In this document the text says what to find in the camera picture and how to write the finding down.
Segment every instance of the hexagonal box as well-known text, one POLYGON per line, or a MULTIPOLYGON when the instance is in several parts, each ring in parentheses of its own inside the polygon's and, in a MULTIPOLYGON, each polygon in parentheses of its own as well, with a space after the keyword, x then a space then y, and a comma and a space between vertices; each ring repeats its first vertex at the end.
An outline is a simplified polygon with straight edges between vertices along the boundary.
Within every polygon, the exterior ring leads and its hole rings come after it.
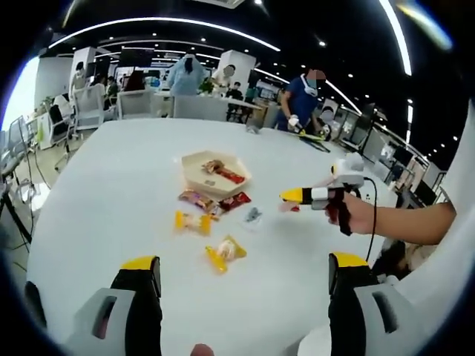
POLYGON ((201 151, 181 159, 183 174, 190 188, 205 191, 220 197, 231 196, 243 190, 243 186, 251 179, 251 174, 246 166, 231 154, 222 154, 213 151, 201 151), (236 184, 219 174, 208 174, 203 165, 213 159, 219 159, 230 171, 245 178, 244 182, 236 184))

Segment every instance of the blue shirt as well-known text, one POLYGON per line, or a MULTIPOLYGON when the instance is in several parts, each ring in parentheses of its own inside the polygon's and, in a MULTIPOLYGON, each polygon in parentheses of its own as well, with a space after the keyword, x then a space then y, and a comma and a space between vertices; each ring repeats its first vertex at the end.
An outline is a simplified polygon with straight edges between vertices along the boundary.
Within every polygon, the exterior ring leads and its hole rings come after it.
MULTIPOLYGON (((289 109, 292 115, 297 115, 302 127, 306 127, 312 118, 312 112, 318 104, 317 96, 305 93, 305 85, 299 76, 287 85, 286 91, 291 93, 289 109)), ((287 131, 287 118, 282 110, 279 110, 276 123, 279 130, 287 131)))
POLYGON ((206 77, 206 72, 198 60, 191 55, 185 55, 171 68, 168 75, 168 85, 170 94, 176 95, 197 95, 198 88, 206 77), (185 60, 193 58, 193 71, 187 73, 185 71, 185 60))

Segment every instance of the yellow snack package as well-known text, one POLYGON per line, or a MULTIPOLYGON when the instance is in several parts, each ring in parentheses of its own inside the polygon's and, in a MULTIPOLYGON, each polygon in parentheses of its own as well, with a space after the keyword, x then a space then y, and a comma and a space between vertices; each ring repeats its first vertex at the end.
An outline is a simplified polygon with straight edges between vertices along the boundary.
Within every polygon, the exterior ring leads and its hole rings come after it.
POLYGON ((247 255, 246 250, 231 235, 226 236, 217 248, 206 246, 205 250, 212 265, 220 273, 225 273, 228 270, 227 264, 229 262, 247 255))
POLYGON ((189 228, 199 232, 204 236, 209 236, 211 233, 211 220, 209 215, 196 216, 192 214, 186 214, 182 211, 175 213, 175 229, 182 231, 184 228, 189 228))

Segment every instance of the snack package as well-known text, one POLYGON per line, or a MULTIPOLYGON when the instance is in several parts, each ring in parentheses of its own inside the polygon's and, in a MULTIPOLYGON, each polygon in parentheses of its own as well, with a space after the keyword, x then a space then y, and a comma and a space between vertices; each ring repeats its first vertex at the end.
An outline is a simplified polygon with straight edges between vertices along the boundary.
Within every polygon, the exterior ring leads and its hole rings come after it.
POLYGON ((209 215, 199 217, 177 211, 175 213, 175 229, 182 231, 184 228, 189 228, 202 235, 209 236, 211 233, 211 217, 209 215))
POLYGON ((203 169, 208 174, 213 174, 218 169, 224 168, 224 163, 222 163, 219 159, 213 159, 203 165, 203 169))
POLYGON ((251 198, 249 198, 246 193, 241 191, 230 198, 221 200, 219 202, 219 206, 224 212, 227 213, 228 211, 231 211, 232 209, 237 208, 238 206, 241 206, 247 202, 251 202, 251 198))
POLYGON ((202 208, 205 213, 211 215, 213 220, 219 220, 222 211, 218 203, 213 199, 209 199, 192 189, 185 190, 179 195, 178 199, 195 204, 197 207, 202 208))
POLYGON ((256 231, 261 225, 262 215, 262 210, 259 208, 251 208, 243 219, 243 227, 250 231, 256 231))
POLYGON ((212 265, 220 273, 225 273, 228 270, 229 262, 247 255, 246 250, 231 235, 226 236, 217 248, 206 246, 205 250, 212 265))
POLYGON ((216 171, 216 173, 222 177, 229 179, 231 182, 234 182, 236 184, 240 184, 246 180, 245 177, 240 176, 239 174, 233 171, 230 171, 229 169, 226 169, 226 168, 220 168, 216 171))

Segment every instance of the candy bar wrapper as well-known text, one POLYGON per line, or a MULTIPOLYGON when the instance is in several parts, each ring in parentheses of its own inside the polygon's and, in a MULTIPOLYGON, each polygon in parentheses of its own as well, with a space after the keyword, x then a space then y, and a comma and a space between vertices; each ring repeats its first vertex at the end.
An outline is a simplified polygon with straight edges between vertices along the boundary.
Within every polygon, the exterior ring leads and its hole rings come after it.
POLYGON ((213 159, 203 165, 203 169, 208 174, 213 174, 215 171, 224 168, 224 163, 222 163, 219 159, 213 159))
POLYGON ((177 231, 182 231, 185 228, 209 236, 211 233, 211 216, 207 214, 197 216, 177 211, 175 213, 175 229, 177 231))
POLYGON ((192 189, 185 190, 179 195, 178 199, 195 204, 198 208, 203 209, 205 213, 211 215, 213 220, 219 220, 219 216, 222 214, 222 210, 216 201, 192 189))
POLYGON ((229 169, 226 169, 226 168, 220 168, 216 170, 216 173, 221 175, 222 177, 229 179, 231 182, 234 182, 236 184, 241 184, 242 182, 246 180, 245 177, 240 176, 239 174, 233 171, 230 171, 229 169))
POLYGON ((220 273, 225 273, 228 270, 229 262, 247 255, 246 250, 230 235, 226 236, 217 248, 206 246, 205 250, 212 265, 220 273))
POLYGON ((224 212, 231 211, 232 209, 237 208, 238 206, 241 206, 242 204, 246 204, 247 202, 251 202, 251 198, 249 198, 246 193, 241 191, 240 193, 237 193, 236 195, 233 195, 230 198, 221 200, 219 202, 219 206, 221 209, 223 209, 224 212))

